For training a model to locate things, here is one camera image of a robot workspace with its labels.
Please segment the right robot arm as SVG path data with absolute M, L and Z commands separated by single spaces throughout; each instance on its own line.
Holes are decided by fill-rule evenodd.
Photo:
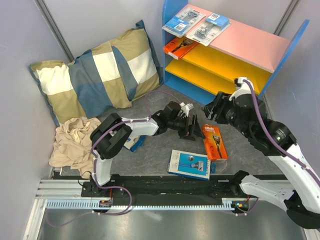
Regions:
M 282 189 L 239 170 L 229 184 L 235 197 L 253 195 L 284 210 L 304 229 L 320 229 L 320 177 L 303 156 L 297 139 L 281 122 L 268 118 L 265 103 L 251 93 L 220 91 L 202 107 L 206 118 L 231 125 L 285 175 L 292 189 Z

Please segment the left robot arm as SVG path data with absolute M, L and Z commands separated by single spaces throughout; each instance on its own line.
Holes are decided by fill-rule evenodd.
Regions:
M 177 131 L 181 139 L 204 139 L 196 114 L 190 117 L 193 104 L 169 102 L 145 118 L 125 118 L 110 114 L 90 135 L 91 153 L 94 156 L 92 191 L 99 197 L 110 191 L 113 158 L 121 151 L 128 139 L 139 136 L 158 136 L 168 129 Z

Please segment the clear blister razor pack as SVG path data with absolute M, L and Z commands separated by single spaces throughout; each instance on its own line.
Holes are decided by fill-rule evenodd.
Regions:
M 232 23 L 228 17 L 218 13 L 211 13 L 201 25 L 195 27 L 186 37 L 207 47 Z
M 200 12 L 192 7 L 185 7 L 178 14 L 173 16 L 162 29 L 178 38 L 182 38 L 186 33 L 199 23 L 205 13 Z

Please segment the orange Gillette Fusion5 box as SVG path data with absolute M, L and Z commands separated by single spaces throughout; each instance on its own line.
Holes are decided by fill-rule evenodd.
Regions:
M 180 60 L 198 44 L 198 42 L 188 39 L 185 36 L 181 38 L 175 37 L 163 47 L 163 50 L 173 59 Z

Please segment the white blue razor box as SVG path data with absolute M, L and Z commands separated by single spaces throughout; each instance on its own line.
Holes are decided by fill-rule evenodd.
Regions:
M 139 147 L 144 144 L 145 138 L 146 135 L 129 137 L 124 143 L 123 147 L 134 153 Z

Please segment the small orange razor box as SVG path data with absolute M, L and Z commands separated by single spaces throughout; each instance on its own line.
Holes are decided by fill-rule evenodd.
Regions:
M 201 128 L 205 139 L 203 140 L 207 157 L 210 161 L 226 161 L 228 154 L 217 126 L 205 124 Z

